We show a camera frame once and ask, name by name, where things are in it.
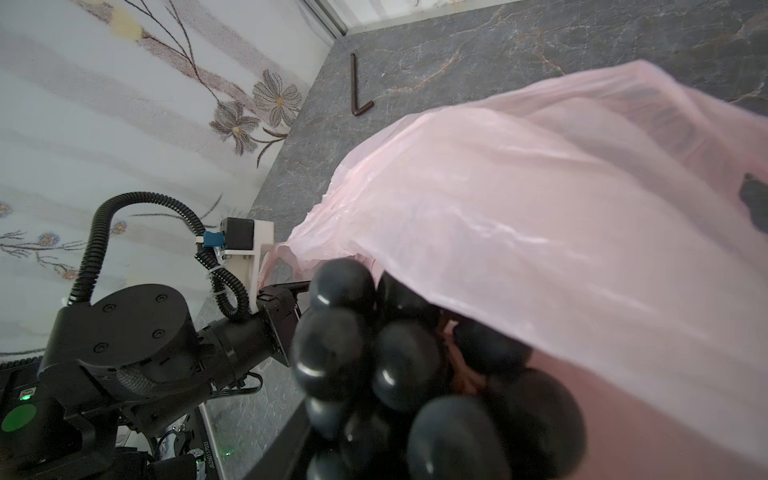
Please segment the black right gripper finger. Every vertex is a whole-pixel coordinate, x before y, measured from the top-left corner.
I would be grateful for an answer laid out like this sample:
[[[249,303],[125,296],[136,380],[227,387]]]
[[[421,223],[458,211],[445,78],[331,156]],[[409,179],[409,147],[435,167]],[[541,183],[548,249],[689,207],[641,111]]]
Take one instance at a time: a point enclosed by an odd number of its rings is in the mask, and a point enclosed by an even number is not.
[[[246,480],[304,480],[312,457],[312,426],[300,405]]]

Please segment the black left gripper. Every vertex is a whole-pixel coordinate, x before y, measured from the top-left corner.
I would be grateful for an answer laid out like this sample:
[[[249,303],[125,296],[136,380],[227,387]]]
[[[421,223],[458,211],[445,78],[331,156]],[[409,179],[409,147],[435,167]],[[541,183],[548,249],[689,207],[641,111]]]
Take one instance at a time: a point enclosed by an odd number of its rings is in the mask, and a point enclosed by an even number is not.
[[[309,281],[289,282],[266,286],[258,292],[256,305],[267,319],[273,337],[272,357],[291,367],[290,352],[301,317],[298,296],[309,290]]]

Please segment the dark fake grape bunch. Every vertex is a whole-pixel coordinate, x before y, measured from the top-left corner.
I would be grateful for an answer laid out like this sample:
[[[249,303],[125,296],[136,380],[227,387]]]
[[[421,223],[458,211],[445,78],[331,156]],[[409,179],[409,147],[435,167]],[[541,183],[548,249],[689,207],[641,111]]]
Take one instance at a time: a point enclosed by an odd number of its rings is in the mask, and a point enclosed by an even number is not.
[[[321,439],[309,479],[563,479],[587,433],[527,344],[359,261],[322,265],[291,364]]]

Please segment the pink plastic bag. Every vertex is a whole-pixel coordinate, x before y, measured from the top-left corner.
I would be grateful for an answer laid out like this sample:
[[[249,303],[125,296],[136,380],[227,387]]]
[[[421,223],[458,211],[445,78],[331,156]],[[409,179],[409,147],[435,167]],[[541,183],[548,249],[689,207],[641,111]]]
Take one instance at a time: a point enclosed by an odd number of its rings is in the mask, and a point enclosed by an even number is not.
[[[767,475],[767,119],[634,61],[410,114],[261,269],[354,257],[531,345],[587,424],[580,479]]]

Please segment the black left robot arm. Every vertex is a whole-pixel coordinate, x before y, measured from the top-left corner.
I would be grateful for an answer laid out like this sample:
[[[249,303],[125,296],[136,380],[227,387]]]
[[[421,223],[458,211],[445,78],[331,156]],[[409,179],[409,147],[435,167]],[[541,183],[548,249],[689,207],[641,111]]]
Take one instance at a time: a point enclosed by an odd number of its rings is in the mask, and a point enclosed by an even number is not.
[[[175,211],[196,238],[222,318],[196,329],[176,289],[141,284],[92,296],[121,209]],[[250,296],[218,261],[200,218],[182,202],[130,192],[95,212],[66,305],[44,353],[1,367],[1,475],[5,479],[202,479],[205,453],[163,459],[163,431],[210,399],[248,395],[266,359],[289,360],[305,282]]]

